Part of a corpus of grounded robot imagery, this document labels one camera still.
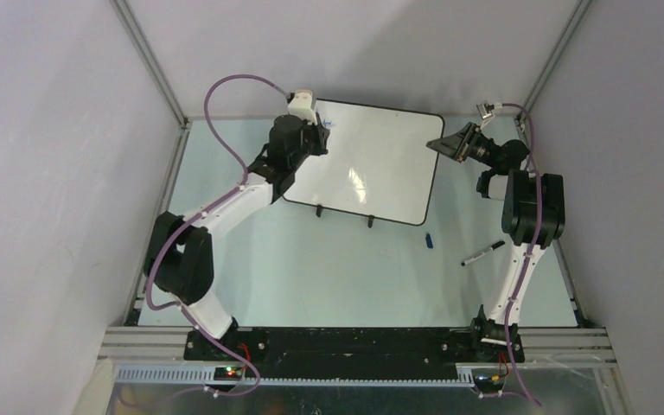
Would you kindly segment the white whiteboard black frame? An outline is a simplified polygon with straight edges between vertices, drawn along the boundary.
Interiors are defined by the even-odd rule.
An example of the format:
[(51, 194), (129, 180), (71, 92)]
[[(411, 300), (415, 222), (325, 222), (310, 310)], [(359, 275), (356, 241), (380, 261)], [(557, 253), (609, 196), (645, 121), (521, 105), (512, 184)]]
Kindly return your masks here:
[(441, 138), (438, 114), (318, 99), (328, 153), (311, 156), (284, 194), (289, 202), (410, 226), (427, 217)]

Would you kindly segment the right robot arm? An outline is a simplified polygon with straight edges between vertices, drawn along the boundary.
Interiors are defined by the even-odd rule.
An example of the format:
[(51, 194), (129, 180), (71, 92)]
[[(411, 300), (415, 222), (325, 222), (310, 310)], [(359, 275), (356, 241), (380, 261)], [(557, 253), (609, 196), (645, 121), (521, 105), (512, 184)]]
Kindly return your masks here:
[(493, 294), (478, 310), (468, 339), (471, 355), (493, 360), (517, 338), (520, 309), (540, 259), (565, 229), (565, 191), (561, 175), (528, 171), (530, 150), (520, 140), (497, 144), (482, 128), (466, 124), (460, 131), (427, 142), (427, 148), (462, 163), (487, 166), (476, 184), (484, 199), (502, 201), (501, 230), (507, 236)]

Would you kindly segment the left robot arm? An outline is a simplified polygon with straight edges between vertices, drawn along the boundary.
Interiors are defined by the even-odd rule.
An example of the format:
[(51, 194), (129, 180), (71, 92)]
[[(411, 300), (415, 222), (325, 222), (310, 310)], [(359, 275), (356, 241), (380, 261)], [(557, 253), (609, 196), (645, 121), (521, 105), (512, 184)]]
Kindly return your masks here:
[(144, 260), (148, 296), (170, 295), (196, 330), (207, 335), (206, 350), (218, 360), (235, 356), (235, 320), (214, 289), (214, 242), (259, 210), (280, 199), (311, 156), (327, 154), (329, 129), (317, 112), (277, 117), (269, 140), (246, 167), (240, 184), (206, 207), (185, 215), (166, 211), (154, 222)]

